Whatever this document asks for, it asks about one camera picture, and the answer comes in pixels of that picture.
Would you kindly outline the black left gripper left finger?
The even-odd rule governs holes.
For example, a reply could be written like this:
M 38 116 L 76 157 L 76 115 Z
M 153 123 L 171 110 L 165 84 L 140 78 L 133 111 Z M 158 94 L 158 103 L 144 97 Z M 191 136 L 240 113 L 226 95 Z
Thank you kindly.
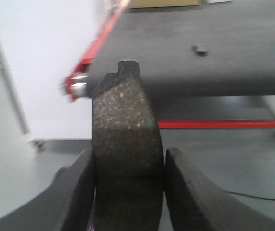
M 95 188 L 92 151 L 80 157 L 37 197 L 0 218 L 0 231 L 85 231 Z

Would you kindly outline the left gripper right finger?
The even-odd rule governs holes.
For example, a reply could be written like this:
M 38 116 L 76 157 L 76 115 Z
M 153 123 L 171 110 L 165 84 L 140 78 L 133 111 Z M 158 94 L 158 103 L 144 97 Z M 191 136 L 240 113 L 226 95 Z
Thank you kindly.
M 210 180 L 178 148 L 165 156 L 165 196 L 175 231 L 275 231 L 275 220 Z

